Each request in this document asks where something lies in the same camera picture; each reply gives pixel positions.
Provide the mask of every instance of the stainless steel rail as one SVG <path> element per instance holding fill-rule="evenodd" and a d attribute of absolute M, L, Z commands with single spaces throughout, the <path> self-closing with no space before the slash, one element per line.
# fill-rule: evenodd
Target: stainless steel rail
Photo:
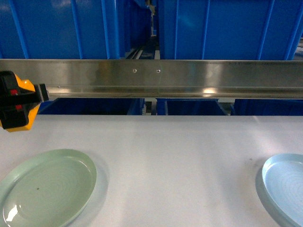
<path fill-rule="evenodd" d="M 303 61 L 0 60 L 50 97 L 303 98 Z"/>

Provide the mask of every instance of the blue container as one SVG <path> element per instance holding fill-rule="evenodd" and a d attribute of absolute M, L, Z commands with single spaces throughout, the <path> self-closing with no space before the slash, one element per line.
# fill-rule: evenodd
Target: blue container
<path fill-rule="evenodd" d="M 138 48 L 144 45 L 152 34 L 152 13 L 148 6 L 143 2 L 130 1 L 130 34 L 131 47 Z"/>
<path fill-rule="evenodd" d="M 158 0 L 151 0 L 151 4 L 152 4 L 153 6 L 157 6 L 157 3 L 158 3 Z"/>
<path fill-rule="evenodd" d="M 236 100 L 231 115 L 302 116 L 303 100 Z"/>
<path fill-rule="evenodd" d="M 157 99 L 158 115 L 227 115 L 213 99 Z"/>
<path fill-rule="evenodd" d="M 39 114 L 142 115 L 144 99 L 58 98 L 42 104 Z"/>
<path fill-rule="evenodd" d="M 162 59 L 291 60 L 303 0 L 159 0 Z"/>
<path fill-rule="evenodd" d="M 119 59 L 130 51 L 130 4 L 136 5 L 142 27 L 150 23 L 143 3 L 0 0 L 0 58 Z"/>

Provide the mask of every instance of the ceramic plate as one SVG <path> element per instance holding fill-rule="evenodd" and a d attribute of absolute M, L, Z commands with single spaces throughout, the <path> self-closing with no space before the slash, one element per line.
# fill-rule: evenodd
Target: ceramic plate
<path fill-rule="evenodd" d="M 79 151 L 37 155 L 0 182 L 0 226 L 63 227 L 85 208 L 96 178 L 93 161 Z"/>
<path fill-rule="evenodd" d="M 272 156 L 263 165 L 262 178 L 277 211 L 294 226 L 303 226 L 303 155 Z"/>

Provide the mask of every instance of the white surface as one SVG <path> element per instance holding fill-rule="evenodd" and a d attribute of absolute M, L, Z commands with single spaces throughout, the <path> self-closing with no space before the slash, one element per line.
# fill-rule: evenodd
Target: white surface
<path fill-rule="evenodd" d="M 274 154 L 303 153 L 302 138 L 303 117 L 38 116 L 31 131 L 0 131 L 0 179 L 37 153 L 73 148 L 108 191 L 99 201 L 99 185 L 72 227 L 272 227 L 256 173 Z"/>

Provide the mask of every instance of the light blue plate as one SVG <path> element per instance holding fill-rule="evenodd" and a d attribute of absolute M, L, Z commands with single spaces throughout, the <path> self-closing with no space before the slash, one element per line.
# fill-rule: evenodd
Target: light blue plate
<path fill-rule="evenodd" d="M 294 226 L 303 226 L 303 155 L 279 154 L 262 168 L 268 198 Z"/>

